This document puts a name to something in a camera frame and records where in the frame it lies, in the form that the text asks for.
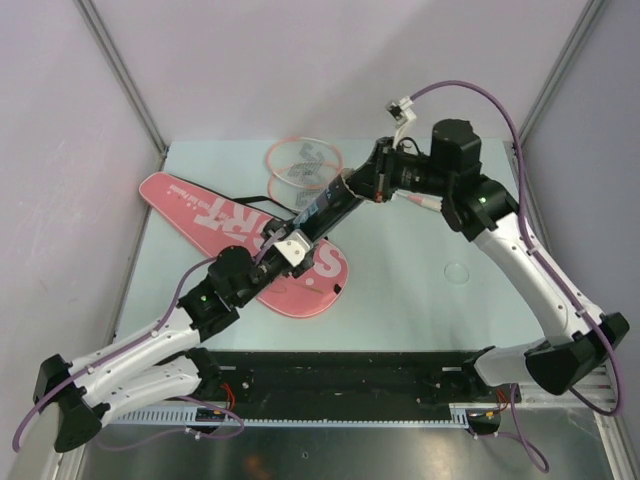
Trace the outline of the black shuttlecock tube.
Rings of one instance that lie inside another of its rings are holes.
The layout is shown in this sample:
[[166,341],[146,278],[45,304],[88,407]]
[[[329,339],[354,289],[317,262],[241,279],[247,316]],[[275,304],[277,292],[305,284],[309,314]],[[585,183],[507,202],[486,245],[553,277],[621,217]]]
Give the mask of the black shuttlecock tube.
[[361,203],[362,199],[351,191],[340,174],[293,219],[293,229],[303,232],[312,242],[318,242]]

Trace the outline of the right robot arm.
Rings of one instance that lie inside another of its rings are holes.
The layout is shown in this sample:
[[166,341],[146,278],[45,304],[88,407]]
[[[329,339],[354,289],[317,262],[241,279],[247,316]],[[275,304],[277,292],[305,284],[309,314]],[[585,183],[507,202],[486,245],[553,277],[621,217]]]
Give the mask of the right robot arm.
[[463,393],[484,401],[497,385],[532,380],[553,395],[609,360],[630,330],[619,312],[605,313],[577,287],[528,231],[523,208],[498,181],[481,172],[482,142],[466,120],[432,130],[430,151],[408,153],[378,139],[367,161],[346,173],[353,194],[376,203],[398,190],[434,195],[449,228],[475,244],[506,275],[533,312],[544,337],[511,348],[491,347],[461,376]]

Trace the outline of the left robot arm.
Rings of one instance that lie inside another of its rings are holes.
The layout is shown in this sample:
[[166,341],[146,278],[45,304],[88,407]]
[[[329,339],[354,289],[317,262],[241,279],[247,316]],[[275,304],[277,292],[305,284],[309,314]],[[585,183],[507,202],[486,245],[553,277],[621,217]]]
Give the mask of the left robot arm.
[[40,365],[31,415],[55,406],[57,453],[96,437],[113,419],[158,401],[207,400],[221,387],[221,368],[204,341],[239,318],[239,310],[276,280],[297,278],[314,264],[323,235],[273,220],[257,253],[228,246],[197,264],[205,278],[176,288],[166,312],[138,332],[73,361],[59,354]]

